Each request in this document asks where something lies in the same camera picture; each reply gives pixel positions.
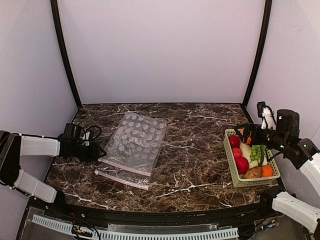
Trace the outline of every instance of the brown marble table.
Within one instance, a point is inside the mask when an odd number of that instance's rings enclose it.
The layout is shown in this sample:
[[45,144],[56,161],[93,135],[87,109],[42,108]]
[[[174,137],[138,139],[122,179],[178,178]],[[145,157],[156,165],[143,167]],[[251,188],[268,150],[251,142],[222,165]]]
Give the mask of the brown marble table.
[[248,122],[239,104],[92,104],[78,111],[74,123],[100,126],[104,148],[128,111],[168,122],[149,190],[95,175],[99,162],[57,157],[46,183],[62,190],[69,204],[134,212],[213,210],[257,203],[271,186],[233,187],[223,139],[226,129]]

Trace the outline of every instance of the basket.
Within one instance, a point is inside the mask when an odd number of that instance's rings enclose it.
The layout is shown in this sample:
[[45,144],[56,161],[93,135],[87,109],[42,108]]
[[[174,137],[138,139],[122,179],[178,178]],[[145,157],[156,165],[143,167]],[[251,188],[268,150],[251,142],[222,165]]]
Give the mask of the basket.
[[[236,132],[233,129],[225,130],[225,137],[224,137],[223,144],[224,144],[225,153],[229,163],[229,169],[232,177],[233,186],[235,188],[267,185],[267,184],[270,184],[274,179],[277,179],[280,177],[280,172],[276,164],[276,161],[272,159],[270,162],[268,162],[268,165],[271,166],[273,169],[273,176],[250,178],[250,179],[241,178],[238,174],[236,161],[235,161],[232,148],[229,142],[229,138],[228,138],[229,136],[233,136],[233,135],[236,135]],[[267,151],[267,154],[269,158],[273,156],[270,150]]]

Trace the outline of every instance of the potato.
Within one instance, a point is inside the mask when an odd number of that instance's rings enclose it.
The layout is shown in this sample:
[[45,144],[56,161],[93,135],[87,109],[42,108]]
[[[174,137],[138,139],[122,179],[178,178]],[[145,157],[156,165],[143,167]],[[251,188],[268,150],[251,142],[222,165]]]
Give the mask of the potato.
[[250,168],[246,174],[243,176],[244,179],[256,179],[261,178],[263,173],[262,167],[255,166],[253,168]]

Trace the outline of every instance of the white cable organizer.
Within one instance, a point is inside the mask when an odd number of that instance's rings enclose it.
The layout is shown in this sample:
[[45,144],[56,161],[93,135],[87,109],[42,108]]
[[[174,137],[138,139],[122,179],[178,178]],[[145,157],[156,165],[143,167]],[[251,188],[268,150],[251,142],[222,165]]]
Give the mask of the white cable organizer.
[[[66,221],[58,221],[45,216],[34,214],[32,222],[48,229],[57,232],[73,235],[72,223]],[[224,230],[197,232],[197,233],[180,233],[180,234],[137,234],[137,233],[124,233],[113,232],[102,229],[97,229],[100,234],[101,240],[228,240],[239,237],[238,228],[229,228]],[[92,237],[81,236],[83,239],[98,240],[98,235],[93,231]]]

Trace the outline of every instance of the black frame edge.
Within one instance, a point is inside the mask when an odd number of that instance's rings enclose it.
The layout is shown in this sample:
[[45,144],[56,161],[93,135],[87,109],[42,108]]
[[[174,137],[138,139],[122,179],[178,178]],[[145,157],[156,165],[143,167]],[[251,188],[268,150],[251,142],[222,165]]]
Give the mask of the black frame edge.
[[[78,206],[67,204],[69,211],[73,212],[76,217],[81,218],[96,227],[107,227],[108,224],[120,224],[131,226],[187,226],[203,225],[208,223],[217,223],[220,227],[244,227],[252,225],[254,221],[261,220],[253,210],[256,210],[259,203],[253,203],[244,206],[212,209],[193,212],[126,212],[117,210],[106,210],[99,208],[90,208],[87,206]],[[44,215],[61,219],[61,215],[52,211],[50,204],[30,198],[26,206],[26,213],[20,222],[19,235],[23,229],[25,219],[30,207],[44,210]],[[268,214],[269,218],[276,217],[275,212]]]
[[256,53],[255,53],[255,58],[254,58],[253,66],[252,66],[252,71],[251,71],[249,83],[247,85],[245,95],[243,98],[243,102],[242,102],[242,105],[244,106],[244,108],[246,108],[249,103],[250,96],[251,96],[251,93],[254,89],[255,81],[257,78],[257,74],[258,74],[258,70],[259,70],[259,66],[260,66],[260,61],[261,61],[261,57],[262,57],[262,54],[264,51],[266,37],[267,37],[269,19],[270,19],[270,14],[271,14],[271,6],[272,6],[272,0],[265,0],[259,42],[258,42],[258,46],[257,46]]
[[58,40],[59,48],[60,48],[60,53],[61,53],[61,58],[63,61],[64,65],[64,70],[66,73],[66,76],[68,78],[68,82],[72,91],[72,95],[75,101],[75,104],[77,108],[81,108],[82,103],[80,100],[80,96],[77,90],[76,82],[71,70],[69,58],[68,58],[68,53],[67,53],[67,48],[66,48],[66,43],[62,31],[62,25],[60,21],[60,14],[59,14],[59,7],[58,7],[58,0],[50,0],[51,2],[51,10],[52,10],[52,17],[53,17],[53,22],[54,22],[54,28],[55,28],[55,33],[56,33],[56,38]]
[[247,108],[240,103],[240,108],[242,109],[244,115],[246,116],[246,119],[248,119],[249,123],[254,124],[254,120],[252,119],[251,115],[249,114]]

